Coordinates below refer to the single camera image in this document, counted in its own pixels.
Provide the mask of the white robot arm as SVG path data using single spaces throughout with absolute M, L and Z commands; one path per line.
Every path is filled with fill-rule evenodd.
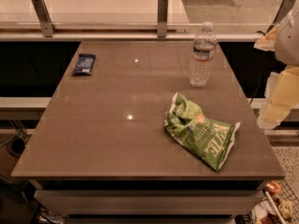
M 261 129 L 276 128 L 299 104 L 299 7 L 294 6 L 254 48 L 274 51 L 275 58 L 286 65 L 280 73 L 272 72 L 267 79 L 265 100 L 257 124 Z

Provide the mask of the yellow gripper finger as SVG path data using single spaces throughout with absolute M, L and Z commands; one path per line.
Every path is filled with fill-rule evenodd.
M 274 51 L 279 25 L 273 27 L 264 37 L 254 43 L 254 48 L 262 51 Z

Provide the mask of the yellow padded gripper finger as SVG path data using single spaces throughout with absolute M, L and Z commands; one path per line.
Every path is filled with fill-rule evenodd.
M 281 73 L 272 72 L 264 96 L 257 124 L 272 130 L 299 104 L 299 67 L 288 65 Z

